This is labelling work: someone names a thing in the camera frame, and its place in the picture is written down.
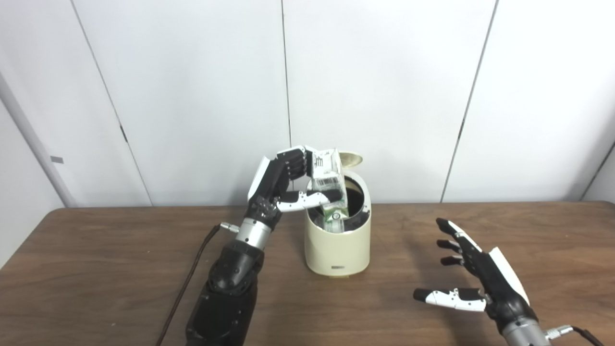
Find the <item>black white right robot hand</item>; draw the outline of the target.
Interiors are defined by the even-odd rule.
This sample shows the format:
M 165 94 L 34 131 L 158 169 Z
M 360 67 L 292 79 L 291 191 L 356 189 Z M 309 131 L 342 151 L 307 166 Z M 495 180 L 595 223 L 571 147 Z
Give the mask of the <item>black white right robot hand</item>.
M 442 249 L 455 255 L 442 258 L 443 266 L 461 266 L 478 278 L 480 288 L 424 289 L 413 292 L 414 300 L 449 309 L 486 312 L 503 334 L 509 324 L 524 320 L 538 322 L 538 316 L 529 304 L 523 285 L 498 247 L 490 252 L 481 249 L 474 239 L 458 225 L 444 218 L 437 218 L 438 228 L 451 239 L 438 239 Z

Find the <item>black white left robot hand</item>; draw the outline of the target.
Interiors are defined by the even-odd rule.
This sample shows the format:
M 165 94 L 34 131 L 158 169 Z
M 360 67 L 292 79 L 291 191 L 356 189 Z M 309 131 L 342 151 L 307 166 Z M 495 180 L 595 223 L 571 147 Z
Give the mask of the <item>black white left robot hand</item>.
M 279 151 L 273 160 L 264 156 L 248 191 L 244 217 L 274 230 L 285 212 L 309 210 L 341 201 L 344 195 L 336 189 L 307 193 L 288 190 L 290 182 L 313 176 L 315 152 L 316 149 L 310 146 L 296 146 Z

